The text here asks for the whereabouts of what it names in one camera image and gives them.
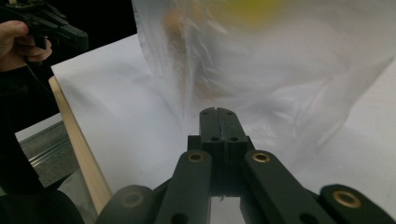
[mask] plastic wrap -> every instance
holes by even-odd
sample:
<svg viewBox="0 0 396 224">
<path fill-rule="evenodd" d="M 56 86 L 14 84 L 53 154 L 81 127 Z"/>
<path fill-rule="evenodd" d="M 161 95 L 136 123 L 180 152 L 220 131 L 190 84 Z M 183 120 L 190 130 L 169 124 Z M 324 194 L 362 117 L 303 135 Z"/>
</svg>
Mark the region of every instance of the plastic wrap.
<svg viewBox="0 0 396 224">
<path fill-rule="evenodd" d="M 344 124 L 396 52 L 392 0 L 132 0 L 139 41 L 186 134 L 234 111 L 292 171 Z"/>
</svg>

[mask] hand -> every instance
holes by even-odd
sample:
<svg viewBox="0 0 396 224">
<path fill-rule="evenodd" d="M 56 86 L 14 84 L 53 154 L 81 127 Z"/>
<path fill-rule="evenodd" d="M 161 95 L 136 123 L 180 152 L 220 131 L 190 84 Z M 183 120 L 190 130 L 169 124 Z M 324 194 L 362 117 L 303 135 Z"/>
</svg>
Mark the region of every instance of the hand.
<svg viewBox="0 0 396 224">
<path fill-rule="evenodd" d="M 29 28 L 22 21 L 6 21 L 0 23 L 0 72 L 20 68 L 26 65 L 25 60 L 41 62 L 52 53 L 51 43 L 47 49 L 35 46 Z"/>
</svg>

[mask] white paper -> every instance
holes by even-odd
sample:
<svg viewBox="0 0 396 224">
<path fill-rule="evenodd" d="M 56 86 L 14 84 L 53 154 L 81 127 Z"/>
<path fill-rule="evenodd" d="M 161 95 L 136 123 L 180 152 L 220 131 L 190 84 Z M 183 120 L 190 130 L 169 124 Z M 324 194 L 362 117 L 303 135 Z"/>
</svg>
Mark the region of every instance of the white paper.
<svg viewBox="0 0 396 224">
<path fill-rule="evenodd" d="M 132 184 L 154 189 L 171 177 L 187 135 L 159 94 L 136 35 L 52 70 L 113 193 Z M 396 217 L 395 73 L 394 63 L 316 158 L 291 171 L 303 186 L 318 193 L 345 184 Z M 212 223 L 241 223 L 237 200 L 213 200 Z"/>
</svg>

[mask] wooden edge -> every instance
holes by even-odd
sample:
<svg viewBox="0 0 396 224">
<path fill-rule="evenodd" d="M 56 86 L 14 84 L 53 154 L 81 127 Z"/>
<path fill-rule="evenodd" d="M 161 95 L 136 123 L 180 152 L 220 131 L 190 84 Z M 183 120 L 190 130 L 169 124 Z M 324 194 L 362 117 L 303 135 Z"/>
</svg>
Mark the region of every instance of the wooden edge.
<svg viewBox="0 0 396 224">
<path fill-rule="evenodd" d="M 49 84 L 61 112 L 70 142 L 72 143 L 78 159 L 79 167 L 84 175 L 88 191 L 91 194 L 93 205 L 95 206 L 97 214 L 100 214 L 105 205 L 111 199 L 112 193 L 110 187 L 108 186 L 102 171 L 100 170 L 100 167 L 78 126 L 76 118 L 73 115 L 69 103 L 67 103 L 64 97 L 56 77 L 51 77 L 49 79 Z"/>
</svg>

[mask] yellow object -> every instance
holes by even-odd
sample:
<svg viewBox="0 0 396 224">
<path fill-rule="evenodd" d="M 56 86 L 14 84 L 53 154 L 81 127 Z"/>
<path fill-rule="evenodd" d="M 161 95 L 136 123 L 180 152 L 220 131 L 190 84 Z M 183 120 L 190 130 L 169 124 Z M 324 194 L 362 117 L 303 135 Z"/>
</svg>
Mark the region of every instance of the yellow object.
<svg viewBox="0 0 396 224">
<path fill-rule="evenodd" d="M 208 8 L 214 19 L 226 25 L 250 28 L 267 24 L 279 13 L 286 0 L 218 0 Z"/>
</svg>

